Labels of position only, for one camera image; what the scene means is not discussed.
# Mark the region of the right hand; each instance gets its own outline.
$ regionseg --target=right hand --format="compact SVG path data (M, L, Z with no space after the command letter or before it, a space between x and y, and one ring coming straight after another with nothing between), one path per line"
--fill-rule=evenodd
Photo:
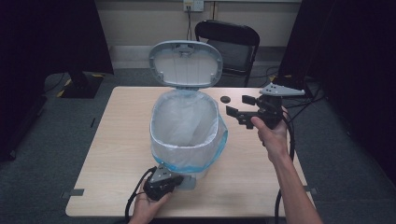
M258 129L260 141L267 148L268 159L272 163L284 158L284 156L289 156L285 121L281 120L273 130L269 129L264 121L258 117L251 118L251 122Z

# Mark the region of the trash can lid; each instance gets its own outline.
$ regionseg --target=trash can lid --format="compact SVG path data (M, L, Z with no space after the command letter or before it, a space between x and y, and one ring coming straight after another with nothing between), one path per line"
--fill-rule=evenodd
M198 41L171 40L153 47L149 67L164 86L198 90L214 86L222 73L222 58L212 46Z

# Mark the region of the trash bag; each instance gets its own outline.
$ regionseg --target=trash bag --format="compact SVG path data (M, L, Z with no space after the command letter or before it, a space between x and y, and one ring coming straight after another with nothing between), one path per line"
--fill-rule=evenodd
M209 95L174 90L162 94L153 107L150 135L158 163L176 173L201 173L221 154L228 130Z

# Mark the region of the black chair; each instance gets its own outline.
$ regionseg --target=black chair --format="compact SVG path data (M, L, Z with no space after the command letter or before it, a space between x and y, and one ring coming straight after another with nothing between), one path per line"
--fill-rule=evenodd
M246 25L224 21L200 21L195 26L195 38L206 39L207 44L217 49L223 58L223 73L245 76L244 87L248 85L251 68L260 36Z

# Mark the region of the table top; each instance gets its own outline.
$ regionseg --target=table top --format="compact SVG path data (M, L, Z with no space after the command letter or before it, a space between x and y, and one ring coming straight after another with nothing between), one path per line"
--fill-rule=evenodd
M123 217L127 200L140 177L158 165L150 151L151 109L167 87L117 87L92 140L75 189L66 207L70 217ZM229 106L257 111L242 104L242 95L259 97L255 88L209 88L219 103L219 112L229 136L219 159L197 180L194 190L175 190L157 217L273 217L279 185L274 166L268 160L257 130L247 130L225 112L219 99L229 96ZM304 173L297 155L294 165L302 182ZM285 216L283 204L279 214Z

